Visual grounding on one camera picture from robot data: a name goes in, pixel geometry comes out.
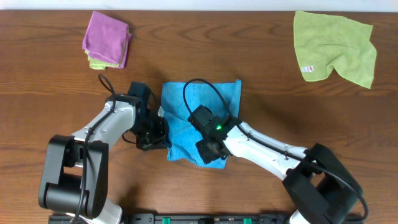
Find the blue microfiber cloth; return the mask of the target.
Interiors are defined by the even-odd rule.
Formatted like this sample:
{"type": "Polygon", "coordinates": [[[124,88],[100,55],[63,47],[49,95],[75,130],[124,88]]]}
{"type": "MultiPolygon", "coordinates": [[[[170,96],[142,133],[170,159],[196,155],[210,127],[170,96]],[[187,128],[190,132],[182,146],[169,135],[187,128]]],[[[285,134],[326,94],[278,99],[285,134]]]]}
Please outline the blue microfiber cloth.
{"type": "Polygon", "coordinates": [[[185,86],[182,82],[167,82],[162,85],[161,107],[164,118],[169,125],[169,139],[172,146],[169,148],[167,159],[177,161],[186,159],[199,167],[224,169],[227,160],[217,159],[205,164],[199,155],[196,143],[203,139],[188,121],[190,113],[198,106],[207,107],[221,120],[229,117],[221,97],[224,98],[230,113],[234,117],[239,114],[242,81],[231,83],[215,83],[213,87],[205,83],[192,82],[185,86]]]}

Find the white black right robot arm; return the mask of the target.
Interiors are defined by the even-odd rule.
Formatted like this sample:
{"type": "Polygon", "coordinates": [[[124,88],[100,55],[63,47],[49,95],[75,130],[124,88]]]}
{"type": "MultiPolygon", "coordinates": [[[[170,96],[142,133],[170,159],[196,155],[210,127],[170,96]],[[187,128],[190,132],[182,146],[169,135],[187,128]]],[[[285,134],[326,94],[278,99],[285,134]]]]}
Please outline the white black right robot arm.
{"type": "Polygon", "coordinates": [[[296,206],[289,223],[362,223],[353,215],[363,191],[336,156],[321,144],[311,149],[266,136],[238,118],[191,120],[203,139],[197,148],[204,163],[228,156],[249,160],[278,177],[296,206]]]}

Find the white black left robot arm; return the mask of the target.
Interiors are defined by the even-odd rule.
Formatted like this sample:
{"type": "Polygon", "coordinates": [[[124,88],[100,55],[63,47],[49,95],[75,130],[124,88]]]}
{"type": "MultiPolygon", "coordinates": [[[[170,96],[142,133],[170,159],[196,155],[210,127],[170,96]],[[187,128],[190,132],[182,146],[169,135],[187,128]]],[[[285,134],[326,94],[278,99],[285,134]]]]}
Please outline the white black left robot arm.
{"type": "Polygon", "coordinates": [[[131,83],[126,94],[112,92],[103,110],[70,136],[54,135],[40,183],[40,207],[65,213],[70,223],[122,223],[123,210],[108,200],[109,151],[124,133],[143,151],[167,149],[169,127],[161,110],[147,104],[150,88],[131,83]]]}

